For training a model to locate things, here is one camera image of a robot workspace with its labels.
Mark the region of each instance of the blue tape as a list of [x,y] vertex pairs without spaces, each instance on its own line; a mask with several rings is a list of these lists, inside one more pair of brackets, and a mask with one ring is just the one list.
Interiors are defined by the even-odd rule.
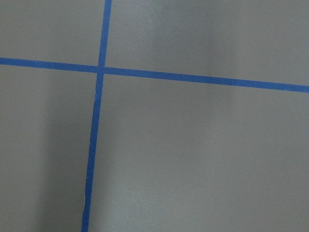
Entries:
[[208,84],[227,85],[227,86],[266,88],[266,89],[309,93],[309,86],[281,84],[281,83],[263,82],[263,81],[250,81],[250,80],[240,80],[240,79],[211,77],[211,76],[198,76],[198,75],[177,74],[168,72],[153,72],[153,71],[142,71],[132,69],[119,69],[119,68],[108,68],[108,67],[105,68],[105,73],[122,75],[122,76],[136,76],[136,77],[146,77],[146,78],[155,78],[164,80],[198,82],[198,83],[208,83]]
[[109,23],[111,17],[112,0],[105,0],[102,33],[100,42],[100,52],[98,60],[98,74],[96,82],[96,93],[95,102],[92,114],[91,132],[90,132],[90,145],[89,145],[89,156],[87,165],[86,185],[85,185],[85,204],[82,219],[82,232],[88,232],[89,218],[90,218],[90,205],[92,195],[92,184],[95,167],[95,157],[97,148],[97,137],[98,137],[98,123],[100,117],[101,98],[103,92],[103,80],[104,80],[104,68],[107,50],[107,40]]
[[27,60],[27,59],[0,58],[0,64],[22,66],[22,67],[43,68],[43,69],[68,70],[68,71],[77,71],[77,72],[86,72],[86,73],[90,73],[90,72],[97,73],[98,72],[97,66],[56,63],[56,62],[36,61],[36,60]]

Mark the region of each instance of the blue painter's tape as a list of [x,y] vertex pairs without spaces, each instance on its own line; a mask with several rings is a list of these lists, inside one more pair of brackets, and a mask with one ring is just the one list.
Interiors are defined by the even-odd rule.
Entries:
[[146,77],[146,78],[155,78],[164,80],[209,83],[209,84],[227,85],[227,86],[266,88],[266,89],[309,93],[309,86],[281,84],[281,83],[272,83],[263,81],[250,81],[250,80],[230,79],[221,77],[187,75],[187,74],[177,74],[168,72],[152,72],[152,71],[119,69],[119,68],[108,68],[108,67],[105,68],[105,73],[122,75],[122,76],[136,76],[136,77]]
[[86,73],[90,73],[90,72],[97,73],[98,72],[97,66],[56,63],[56,62],[36,61],[36,60],[27,60],[27,59],[0,58],[0,64],[22,66],[22,67],[43,68],[43,69],[68,70],[68,71],[77,71],[77,72],[86,72]]
[[100,52],[98,60],[98,74],[96,83],[95,102],[93,107],[91,132],[90,132],[90,145],[89,145],[89,156],[87,166],[87,176],[85,185],[85,205],[83,211],[82,220],[82,232],[88,232],[89,218],[90,218],[90,205],[92,195],[92,183],[95,167],[95,157],[97,148],[97,137],[98,137],[98,123],[100,117],[101,98],[103,92],[103,79],[105,69],[105,58],[107,50],[108,30],[111,17],[112,0],[105,0],[104,15],[102,23],[102,34],[100,42]]
[[101,33],[101,43],[100,43],[100,52],[98,55],[98,66],[99,72],[103,73],[105,68],[105,60],[107,53],[107,41],[108,41],[108,32],[110,26],[110,18],[112,11],[112,0],[105,0],[104,6],[104,15],[102,23],[102,33]]

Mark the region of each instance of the tape line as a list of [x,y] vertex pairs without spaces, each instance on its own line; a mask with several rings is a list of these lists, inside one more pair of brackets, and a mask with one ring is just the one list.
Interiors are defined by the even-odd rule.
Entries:
[[106,59],[111,9],[112,9],[112,0],[105,0],[101,42],[100,42],[100,52],[99,52],[99,59],[98,59],[98,74],[97,74],[97,82],[96,82],[95,102],[94,102],[94,107],[93,107],[91,132],[90,132],[90,145],[89,145],[88,165],[87,165],[87,174],[86,174],[85,204],[84,204],[83,219],[82,219],[82,232],[88,232],[88,227],[89,227],[92,183],[93,183],[96,148],[97,148],[97,137],[98,137],[98,123],[99,123],[99,117],[100,117],[101,98],[102,98],[102,92],[103,92],[104,68],[105,68],[105,59]]

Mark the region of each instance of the gray surface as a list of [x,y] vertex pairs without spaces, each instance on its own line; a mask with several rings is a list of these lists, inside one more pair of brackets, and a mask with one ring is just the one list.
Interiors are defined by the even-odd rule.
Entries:
[[113,0],[107,66],[309,85],[307,0]]
[[1,0],[0,57],[98,64],[104,0]]
[[306,232],[309,95],[107,76],[90,232]]
[[95,75],[0,66],[0,231],[76,232]]

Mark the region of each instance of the gray floor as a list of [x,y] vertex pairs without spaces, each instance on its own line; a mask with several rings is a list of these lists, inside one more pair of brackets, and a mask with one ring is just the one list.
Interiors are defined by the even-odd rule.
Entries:
[[107,76],[90,231],[305,232],[309,96]]
[[[97,65],[103,0],[0,2],[0,57]],[[309,85],[305,0],[112,0],[106,66]],[[95,74],[0,65],[0,231],[80,230]],[[90,232],[306,232],[309,95],[105,76]]]

